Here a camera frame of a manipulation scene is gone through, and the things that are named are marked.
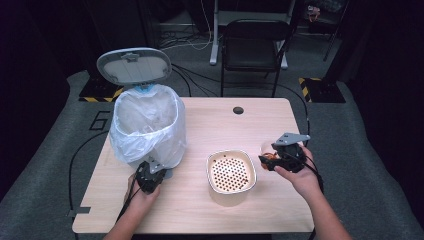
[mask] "wooden table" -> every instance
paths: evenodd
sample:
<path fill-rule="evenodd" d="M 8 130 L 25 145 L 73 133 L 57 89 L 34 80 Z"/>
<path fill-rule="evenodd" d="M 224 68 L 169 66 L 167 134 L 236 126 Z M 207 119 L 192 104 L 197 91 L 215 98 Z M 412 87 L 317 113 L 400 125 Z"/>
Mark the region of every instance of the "wooden table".
<path fill-rule="evenodd" d="M 187 150 L 173 177 L 137 233 L 222 234 L 310 232 L 312 216 L 291 183 L 265 171 L 258 159 L 263 142 L 284 132 L 298 133 L 290 103 L 282 98 L 182 98 L 186 107 Z M 243 114 L 235 114 L 242 107 Z M 223 207 L 209 195 L 206 161 L 210 154 L 240 149 L 252 158 L 256 185 L 234 207 Z M 106 233 L 121 210 L 128 177 L 135 171 L 118 161 L 109 137 L 99 156 L 73 230 Z"/>

